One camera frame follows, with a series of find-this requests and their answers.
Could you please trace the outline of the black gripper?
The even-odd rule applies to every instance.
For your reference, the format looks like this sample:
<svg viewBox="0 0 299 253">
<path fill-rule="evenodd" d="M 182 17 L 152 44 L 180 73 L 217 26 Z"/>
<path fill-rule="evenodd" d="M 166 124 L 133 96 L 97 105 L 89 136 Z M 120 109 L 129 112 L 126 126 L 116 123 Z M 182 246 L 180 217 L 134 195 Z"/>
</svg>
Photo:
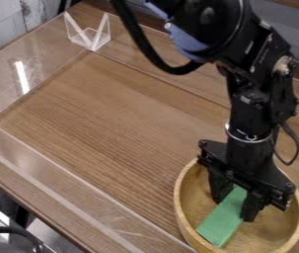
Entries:
<svg viewBox="0 0 299 253">
<path fill-rule="evenodd" d="M 256 220 L 269 205 L 287 211 L 297 187 L 273 160 L 273 143 L 230 140 L 228 143 L 202 139 L 198 143 L 198 163 L 208 168 L 210 190 L 218 204 L 241 186 L 248 191 L 242 207 L 245 222 Z"/>
</svg>

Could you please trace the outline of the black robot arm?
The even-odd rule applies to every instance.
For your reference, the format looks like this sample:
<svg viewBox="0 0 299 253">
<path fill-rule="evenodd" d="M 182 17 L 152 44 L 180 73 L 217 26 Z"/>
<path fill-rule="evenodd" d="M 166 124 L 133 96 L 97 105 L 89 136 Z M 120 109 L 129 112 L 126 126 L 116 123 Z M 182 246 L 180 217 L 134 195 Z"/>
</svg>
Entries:
<svg viewBox="0 0 299 253">
<path fill-rule="evenodd" d="M 212 62 L 228 80 L 232 114 L 228 141 L 200 141 L 198 163 L 209 170 L 220 203 L 236 186 L 248 190 L 241 209 L 254 221 L 269 205 L 287 210 L 296 185 L 273 157 L 278 131 L 297 115 L 292 45 L 254 13 L 250 0 L 146 0 L 165 18 L 181 53 Z"/>
</svg>

